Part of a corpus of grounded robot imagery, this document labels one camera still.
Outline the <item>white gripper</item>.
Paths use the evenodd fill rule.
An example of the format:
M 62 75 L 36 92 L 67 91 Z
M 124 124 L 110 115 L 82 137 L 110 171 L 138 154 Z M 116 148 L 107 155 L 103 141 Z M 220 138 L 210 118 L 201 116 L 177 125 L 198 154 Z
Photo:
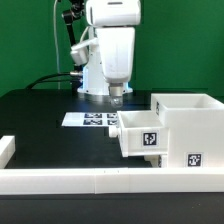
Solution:
M 135 29 L 141 21 L 140 0 L 87 0 L 88 23 L 78 44 L 71 47 L 77 66 L 83 65 L 81 94 L 112 96 L 114 108 L 131 93 Z

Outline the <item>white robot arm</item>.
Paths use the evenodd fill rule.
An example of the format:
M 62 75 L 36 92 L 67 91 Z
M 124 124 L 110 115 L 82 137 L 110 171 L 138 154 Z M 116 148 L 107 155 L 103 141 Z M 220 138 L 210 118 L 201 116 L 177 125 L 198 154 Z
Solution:
M 83 84 L 78 92 L 114 107 L 132 92 L 131 79 L 135 26 L 141 21 L 140 0 L 87 0 L 88 23 L 78 44 L 71 47 L 77 66 L 83 65 Z

